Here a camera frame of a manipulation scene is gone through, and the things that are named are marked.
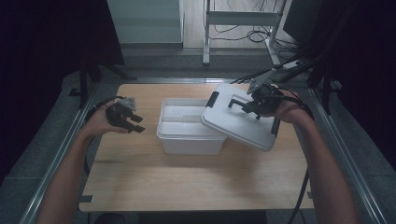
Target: white plastic container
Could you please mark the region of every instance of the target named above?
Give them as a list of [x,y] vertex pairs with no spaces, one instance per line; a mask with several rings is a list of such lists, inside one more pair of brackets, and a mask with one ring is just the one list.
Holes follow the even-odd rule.
[[226,136],[202,124],[207,99],[163,101],[157,135],[170,154],[217,155]]

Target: aluminum rail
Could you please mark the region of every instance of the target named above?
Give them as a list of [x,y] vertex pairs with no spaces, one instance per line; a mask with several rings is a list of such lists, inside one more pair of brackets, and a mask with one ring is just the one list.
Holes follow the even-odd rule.
[[324,124],[330,131],[330,136],[334,143],[336,144],[336,149],[342,155],[341,160],[346,166],[347,173],[351,176],[351,180],[354,183],[356,190],[361,196],[362,202],[366,207],[372,221],[374,224],[387,224],[381,209],[378,206],[374,194],[371,192],[369,186],[367,185],[364,176],[361,174],[361,170],[358,165],[354,162],[352,155],[347,149],[347,145],[343,140],[343,137],[339,133],[336,125],[332,121],[332,117],[328,116],[326,111],[323,109],[320,96],[316,91],[309,89],[309,93],[315,99],[315,104],[318,108],[319,114],[322,117]]
[[81,127],[82,122],[84,121],[85,115],[89,109],[89,105],[92,102],[93,96],[96,94],[98,89],[98,83],[92,83],[90,87],[89,97],[87,103],[81,108],[78,113],[76,114],[75,119],[66,134],[64,141],[62,142],[57,154],[55,155],[54,159],[52,160],[51,165],[49,166],[47,172],[44,174],[43,179],[41,180],[40,184],[38,185],[32,200],[29,202],[25,212],[23,213],[20,224],[30,224],[35,223],[35,217],[38,212],[38,208],[40,207],[41,201],[43,199],[44,193],[47,189],[47,185],[49,184],[50,180],[52,179],[53,174],[55,173],[56,169],[58,168],[59,164],[61,163],[64,154],[66,153],[67,149],[69,148],[70,144],[74,136],[76,135],[78,129]]

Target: gray floor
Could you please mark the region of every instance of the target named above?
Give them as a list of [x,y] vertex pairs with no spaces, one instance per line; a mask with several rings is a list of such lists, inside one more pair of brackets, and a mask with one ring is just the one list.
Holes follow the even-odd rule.
[[[202,78],[226,78],[227,81],[230,81],[271,67],[269,56],[264,50],[214,51],[211,58],[213,60],[208,67],[202,66],[202,52],[194,50],[124,49],[124,56],[127,66],[120,69],[131,76],[138,77],[138,82],[190,82],[203,81]],[[98,86],[97,93],[93,96],[94,103],[116,94],[120,84],[133,83],[132,80],[123,79],[106,68],[102,68],[102,71],[104,78]],[[334,142],[329,128],[320,116],[320,109],[316,107],[315,100],[305,85],[307,76],[309,74],[299,75],[283,86],[297,91],[302,99],[313,108],[317,124],[326,142],[333,148],[334,155],[346,171],[355,193],[361,222],[378,223],[372,221],[366,201],[364,197],[361,197],[359,188],[349,175],[343,155],[337,149],[337,143]],[[44,173],[67,135],[78,112],[79,99],[68,96],[73,88],[78,88],[77,73],[64,79],[63,90],[56,105],[1,186],[0,220],[2,223],[18,223],[20,221]],[[367,133],[337,100],[336,94],[333,94],[331,98],[331,111],[330,118],[343,136],[347,150],[353,156],[353,160],[369,190],[373,193],[383,216],[388,223],[396,223],[396,194],[393,192],[394,186],[396,186],[395,171]],[[92,162],[99,142],[98,138],[92,143],[89,150],[89,162]],[[85,175],[82,177],[81,188],[83,188],[86,178]],[[286,223],[290,214],[290,210],[270,210],[267,213],[268,223]],[[316,223],[314,210],[303,210],[303,214],[306,223]],[[98,215],[99,213],[91,215],[91,223]],[[136,213],[125,213],[125,215],[129,223],[137,223]],[[77,211],[75,223],[88,223],[88,218],[89,215]],[[301,215],[296,217],[295,223],[304,223]]]

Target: white lid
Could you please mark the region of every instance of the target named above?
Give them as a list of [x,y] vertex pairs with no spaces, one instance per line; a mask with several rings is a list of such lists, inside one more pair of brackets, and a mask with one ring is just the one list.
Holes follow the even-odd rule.
[[209,106],[205,108],[202,123],[249,146],[270,150],[276,139],[276,135],[272,133],[274,118],[256,119],[256,114],[247,114],[241,105],[234,104],[230,108],[228,105],[232,99],[244,103],[252,101],[246,91],[221,83],[212,94]]
[[161,139],[224,140],[226,136],[201,122],[207,99],[163,100],[157,135]]

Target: cable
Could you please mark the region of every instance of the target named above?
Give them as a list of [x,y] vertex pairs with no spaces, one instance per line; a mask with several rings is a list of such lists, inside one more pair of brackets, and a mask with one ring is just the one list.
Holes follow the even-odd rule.
[[308,179],[309,179],[309,174],[308,174],[308,169],[306,169],[303,185],[301,186],[301,190],[300,190],[300,195],[298,196],[297,204],[294,207],[293,213],[291,214],[291,217],[289,219],[289,222],[288,222],[289,224],[293,223],[294,218],[297,215],[297,212],[300,210],[300,205],[301,205],[301,202],[303,201],[306,185],[308,184]]

